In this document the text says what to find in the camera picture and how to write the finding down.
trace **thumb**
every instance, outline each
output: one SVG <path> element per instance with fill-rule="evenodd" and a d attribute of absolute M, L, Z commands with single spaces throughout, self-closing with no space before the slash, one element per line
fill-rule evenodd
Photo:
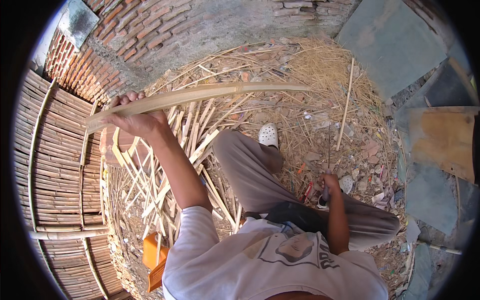
<path fill-rule="evenodd" d="M 109 114 L 108 116 L 104 117 L 103 120 L 101 120 L 103 124 L 112 124 L 117 127 L 120 127 L 120 129 L 126 130 L 128 127 L 127 121 L 124 117 L 121 117 L 117 114 Z"/>

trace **man's right hand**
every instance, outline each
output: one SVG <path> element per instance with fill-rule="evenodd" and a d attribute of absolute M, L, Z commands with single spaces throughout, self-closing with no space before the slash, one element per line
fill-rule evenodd
<path fill-rule="evenodd" d="M 340 189 L 340 184 L 338 183 L 338 176 L 336 174 L 322 173 L 319 178 L 319 183 L 322 186 L 322 189 L 324 189 L 325 185 L 327 185 L 329 195 L 333 195 L 335 193 L 340 194 L 342 192 Z"/>
<path fill-rule="evenodd" d="M 124 95 L 115 96 L 110 106 L 129 105 L 131 102 L 143 98 L 145 98 L 145 92 L 143 91 L 139 93 L 128 91 Z M 168 138 L 171 135 L 171 129 L 168 125 L 167 117 L 162 110 L 150 114 L 134 114 L 128 117 L 110 114 L 106 116 L 102 122 L 118 126 L 120 129 L 131 135 L 140 136 L 146 140 L 153 140 L 161 137 Z"/>

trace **concrete wall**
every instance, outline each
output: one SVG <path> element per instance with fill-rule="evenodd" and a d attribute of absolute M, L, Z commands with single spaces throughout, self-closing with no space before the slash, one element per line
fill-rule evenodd
<path fill-rule="evenodd" d="M 56 32 L 45 76 L 87 100 L 141 89 L 206 54 L 321 30 L 336 35 L 360 0 L 86 0 L 100 18 L 81 49 Z"/>

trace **leg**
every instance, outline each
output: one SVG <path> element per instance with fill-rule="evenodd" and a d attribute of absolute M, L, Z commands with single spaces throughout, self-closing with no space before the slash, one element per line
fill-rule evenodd
<path fill-rule="evenodd" d="M 400 227 L 398 218 L 389 212 L 360 202 L 343 194 L 345 213 L 350 229 L 350 250 L 365 248 L 390 241 Z"/>
<path fill-rule="evenodd" d="M 272 174 L 282 169 L 282 156 L 239 131 L 223 130 L 213 151 L 245 211 L 266 213 L 283 201 L 298 202 Z"/>

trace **straw pile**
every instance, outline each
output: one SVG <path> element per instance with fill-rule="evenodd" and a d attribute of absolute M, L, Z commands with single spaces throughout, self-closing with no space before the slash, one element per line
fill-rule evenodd
<path fill-rule="evenodd" d="M 311 181 L 316 182 L 319 171 L 330 168 L 339 178 L 351 175 L 355 183 L 350 194 L 358 200 L 372 203 L 373 196 L 384 191 L 387 194 L 390 187 L 397 185 L 396 159 L 399 147 L 393 142 L 397 142 L 398 138 L 392 130 L 392 124 L 387 124 L 382 116 L 380 99 L 365 71 L 353 66 L 346 128 L 339 151 L 335 151 L 347 100 L 351 59 L 351 53 L 332 40 L 280 38 L 220 51 L 178 70 L 168 70 L 145 91 L 149 96 L 203 84 L 242 81 L 306 84 L 312 87 L 312 92 L 258 92 L 228 96 L 173 107 L 166 113 L 172 121 L 174 133 L 179 137 L 179 143 L 184 143 L 187 156 L 192 155 L 215 130 L 236 128 L 257 139 L 260 127 L 267 122 L 274 122 L 284 158 L 282 172 L 276 176 L 288 190 L 300 197 Z M 367 153 L 371 147 L 375 148 L 374 154 Z M 311 159 L 309 152 L 317 157 Z M 222 239 L 236 233 L 240 227 L 241 205 L 209 147 L 204 149 L 194 166 L 200 163 L 204 167 L 200 176 L 206 183 L 211 202 L 218 207 L 214 209 L 214 222 Z M 146 165 L 148 170 L 145 174 L 149 174 L 151 169 L 148 163 Z M 145 212 L 149 201 L 143 199 L 141 194 L 135 196 L 136 192 L 134 189 L 121 207 L 117 207 L 123 210 L 123 207 L 132 203 L 134 197 L 138 197 L 135 204 L 129 207 L 129 212 L 116 213 L 117 216 L 123 216 L 120 217 L 121 221 L 113 219 L 113 222 L 130 222 L 124 227 L 130 226 L 133 230 L 128 232 L 115 226 L 119 242 L 123 238 L 137 236 L 138 239 L 146 233 L 158 231 L 162 235 L 162 245 L 171 247 L 180 225 L 180 210 L 176 207 L 174 196 L 169 192 L 163 206 L 157 207 L 156 213 L 148 215 L 145 220 L 141 214 Z M 312 207 L 316 207 L 316 203 L 313 197 L 306 202 Z M 404 224 L 403 204 L 398 203 L 398 207 L 392 202 L 380 204 L 380 208 L 399 215 Z M 141 247 L 140 243 L 138 239 L 132 248 Z M 119 248 L 129 251 L 125 246 L 119 245 Z M 141 299 L 154 298 L 153 294 L 137 296 Z"/>

